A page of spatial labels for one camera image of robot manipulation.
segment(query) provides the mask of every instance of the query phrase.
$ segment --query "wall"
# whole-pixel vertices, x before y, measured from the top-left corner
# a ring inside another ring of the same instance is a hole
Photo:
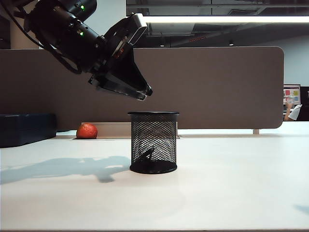
[[[97,10],[85,23],[99,35],[104,35],[126,16],[126,0],[97,0]]]
[[[309,36],[255,45],[281,47],[284,51],[284,83],[309,86]]]
[[[47,51],[2,50],[0,76],[10,78],[0,80],[0,99],[5,99],[0,113],[53,112],[62,130],[85,121],[128,122],[130,111],[178,111],[181,129],[276,128],[282,123],[279,48],[150,48],[135,49],[134,56],[154,90],[144,102],[96,91],[87,83],[91,75],[76,76]],[[18,69],[12,69],[14,62]],[[262,115],[256,113],[260,108]]]

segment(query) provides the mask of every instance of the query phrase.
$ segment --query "ceiling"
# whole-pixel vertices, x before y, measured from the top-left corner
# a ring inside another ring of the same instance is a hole
[[[309,0],[126,0],[126,13],[160,15],[309,15]],[[306,24],[148,24],[136,47],[248,46],[309,35]]]

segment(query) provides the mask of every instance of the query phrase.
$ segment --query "orange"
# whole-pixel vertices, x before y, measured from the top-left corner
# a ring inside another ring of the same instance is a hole
[[[83,123],[76,132],[77,139],[96,139],[97,135],[98,129],[91,123]]]

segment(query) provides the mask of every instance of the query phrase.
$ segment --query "cable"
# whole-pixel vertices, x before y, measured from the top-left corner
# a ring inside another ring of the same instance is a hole
[[[13,20],[13,22],[16,24],[16,26],[24,33],[24,35],[30,39],[33,43],[38,45],[39,47],[45,49],[46,51],[49,51],[61,64],[63,64],[69,71],[75,73],[75,74],[81,74],[82,70],[79,66],[77,66],[77,69],[73,68],[67,61],[64,60],[63,57],[65,57],[63,54],[58,53],[48,42],[46,42],[45,38],[40,34],[40,41],[42,42],[43,45],[35,41],[33,38],[31,38],[25,30],[21,27],[21,25],[17,22],[17,20],[14,18],[14,16],[10,13],[10,11],[7,9],[6,5],[0,0],[1,6],[4,8],[8,16]],[[27,13],[24,8],[18,7],[20,12],[22,13]]]
[[[45,40],[45,38],[42,36],[40,32],[37,32],[37,36],[40,37],[41,43],[47,47],[47,51],[49,51],[64,67],[66,67],[69,71],[71,71],[74,74],[81,74],[82,69],[77,66],[77,69],[73,68],[64,58],[60,53],[58,53],[56,50],[52,48],[52,46]]]
[[[31,38],[31,36],[29,36],[25,30],[21,27],[21,25],[17,22],[17,20],[14,18],[14,16],[11,14],[11,12],[8,10],[8,8],[6,7],[6,5],[2,2],[2,0],[0,0],[0,4],[1,6],[4,8],[5,12],[8,14],[8,16],[13,20],[13,22],[16,24],[16,26],[21,30],[21,32],[27,36],[28,39],[30,39],[33,43],[35,43],[36,45],[38,45],[39,47],[46,49],[44,46],[42,46],[41,44],[39,44],[37,41],[35,41],[33,38]]]

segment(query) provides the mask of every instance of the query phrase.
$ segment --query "robotic arm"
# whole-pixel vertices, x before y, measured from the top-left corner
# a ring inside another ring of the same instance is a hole
[[[12,1],[19,9],[15,16],[25,19],[25,31],[33,31],[44,49],[67,69],[75,74],[91,73],[89,83],[97,89],[141,101],[151,96],[152,89],[133,57],[133,45],[147,28],[142,14],[120,20],[99,36],[83,22],[96,10],[96,0],[40,0],[27,14],[23,7],[32,1]]]

